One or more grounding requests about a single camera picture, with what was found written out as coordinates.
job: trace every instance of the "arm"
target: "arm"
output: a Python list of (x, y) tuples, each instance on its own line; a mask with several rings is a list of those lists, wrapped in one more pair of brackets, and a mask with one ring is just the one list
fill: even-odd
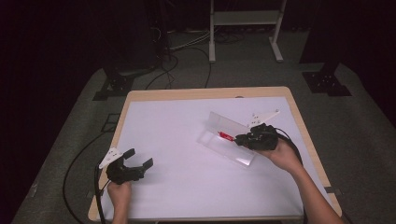
[(107, 186), (108, 195), (114, 206), (113, 224), (128, 223), (128, 210), (131, 201), (131, 182), (124, 182), (121, 185), (110, 182)]
[(277, 167), (289, 172), (297, 184), (310, 223), (344, 223), (324, 199), (293, 149), (282, 139), (273, 151), (257, 151)]

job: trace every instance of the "clear plastic box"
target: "clear plastic box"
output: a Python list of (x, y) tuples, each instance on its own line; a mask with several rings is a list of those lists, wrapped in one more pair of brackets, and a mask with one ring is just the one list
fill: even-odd
[(209, 120), (197, 142), (244, 167), (248, 167), (256, 153), (238, 146), (233, 139), (249, 128), (231, 119), (210, 112)]

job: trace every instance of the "red marker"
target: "red marker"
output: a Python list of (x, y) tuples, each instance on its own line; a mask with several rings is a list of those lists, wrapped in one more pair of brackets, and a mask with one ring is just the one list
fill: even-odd
[(222, 137), (222, 138), (224, 138), (224, 139), (227, 139), (227, 140), (229, 140), (229, 141), (233, 141), (233, 137), (232, 136), (230, 136), (230, 135), (228, 135), (227, 133), (224, 133), (224, 132), (219, 132), (219, 135), (220, 135), (220, 137)]

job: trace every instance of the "dark background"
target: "dark background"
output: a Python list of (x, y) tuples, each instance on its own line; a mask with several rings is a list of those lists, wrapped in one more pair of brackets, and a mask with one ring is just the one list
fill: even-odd
[[(165, 4), (167, 14), (163, 15), (168, 29), (208, 28), (209, 1), (171, 2), (172, 6)], [(276, 1), (265, 1), (265, 5), (262, 1), (241, 2), (217, 1), (216, 7), (277, 7)], [(0, 8), (0, 222), (8, 223), (91, 75), (104, 63), (131, 60), (134, 52), (142, 48), (134, 49), (128, 45), (134, 41), (117, 35), (120, 29), (115, 29), (114, 14), (101, 11), (98, 5), (89, 9), (84, 1), (8, 0), (2, 1)], [(158, 15), (156, 10), (149, 7), (146, 13)], [(359, 75), (363, 86), (395, 125), (396, 34), (392, 12), (384, 1), (289, 0), (282, 29), (311, 28), (301, 63), (326, 62), (333, 55), (334, 46), (341, 46), (337, 51), (341, 63)], [(143, 49), (153, 48), (150, 41)]]

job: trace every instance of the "gray carpet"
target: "gray carpet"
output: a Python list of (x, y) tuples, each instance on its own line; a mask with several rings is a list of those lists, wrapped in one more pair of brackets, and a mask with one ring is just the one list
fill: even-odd
[[(216, 45), (217, 61), (211, 65), (208, 88), (287, 86), (332, 185), (337, 198), (354, 223), (393, 223), (396, 220), (396, 131), (361, 85), (356, 74), (342, 64), (336, 71), (352, 96), (329, 97), (311, 93), (303, 71), (317, 71), (321, 64), (298, 64), (307, 33), (281, 32), (278, 45), (285, 59), (275, 61), (268, 34), (247, 34), (231, 45)], [(196, 38), (171, 34), (173, 46)], [(207, 52), (208, 46), (195, 46)], [(203, 88), (209, 63), (196, 49), (174, 53), (177, 67), (171, 71), (172, 89)], [(170, 68), (175, 61), (165, 62)], [(143, 90), (162, 72), (138, 77), (133, 90)], [(24, 200), (14, 223), (77, 223), (68, 213), (62, 196), (64, 176), (77, 154), (101, 133), (107, 115), (120, 113), (125, 97), (93, 101), (106, 79), (103, 70), (92, 75), (79, 96), (36, 179), (37, 187)], [(167, 76), (149, 88), (169, 88)], [(87, 213), (92, 201), (93, 167), (110, 145), (112, 133), (88, 146), (74, 163), (65, 186), (66, 197), (77, 217), (90, 223)]]

